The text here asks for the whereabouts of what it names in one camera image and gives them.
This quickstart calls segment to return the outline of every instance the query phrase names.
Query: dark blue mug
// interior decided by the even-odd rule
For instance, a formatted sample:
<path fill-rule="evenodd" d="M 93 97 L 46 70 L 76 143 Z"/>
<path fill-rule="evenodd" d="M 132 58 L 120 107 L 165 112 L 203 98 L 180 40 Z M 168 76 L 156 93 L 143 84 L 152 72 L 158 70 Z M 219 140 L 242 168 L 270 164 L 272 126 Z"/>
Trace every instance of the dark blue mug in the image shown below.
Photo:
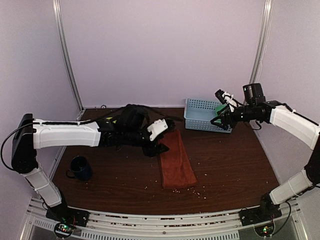
<path fill-rule="evenodd" d="M 70 169 L 65 172 L 65 175 L 70 179 L 79 179 L 80 181 L 88 181 L 92 177 L 92 169 L 89 162 L 84 156 L 76 156 L 70 162 Z"/>

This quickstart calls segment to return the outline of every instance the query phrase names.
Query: red cloth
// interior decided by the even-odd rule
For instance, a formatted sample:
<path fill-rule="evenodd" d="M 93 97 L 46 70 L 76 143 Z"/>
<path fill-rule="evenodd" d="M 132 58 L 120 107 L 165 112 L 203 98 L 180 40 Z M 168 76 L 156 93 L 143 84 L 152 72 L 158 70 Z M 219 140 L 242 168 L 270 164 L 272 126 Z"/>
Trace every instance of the red cloth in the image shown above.
<path fill-rule="evenodd" d="M 197 184 L 180 131 L 165 134 L 159 142 L 170 148 L 160 154 L 163 188 L 181 189 Z"/>

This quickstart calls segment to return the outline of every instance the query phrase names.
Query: blue basket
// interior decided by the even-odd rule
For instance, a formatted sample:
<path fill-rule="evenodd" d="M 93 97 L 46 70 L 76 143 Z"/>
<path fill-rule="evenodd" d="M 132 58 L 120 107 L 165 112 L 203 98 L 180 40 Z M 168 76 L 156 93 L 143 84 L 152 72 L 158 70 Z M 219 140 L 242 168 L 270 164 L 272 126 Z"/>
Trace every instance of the blue basket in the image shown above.
<path fill-rule="evenodd" d="M 185 100 L 184 118 L 185 128 L 219 133 L 231 133 L 232 128 L 227 130 L 212 125 L 210 120 L 216 117 L 216 107 L 220 106 L 219 101 L 188 98 Z"/>

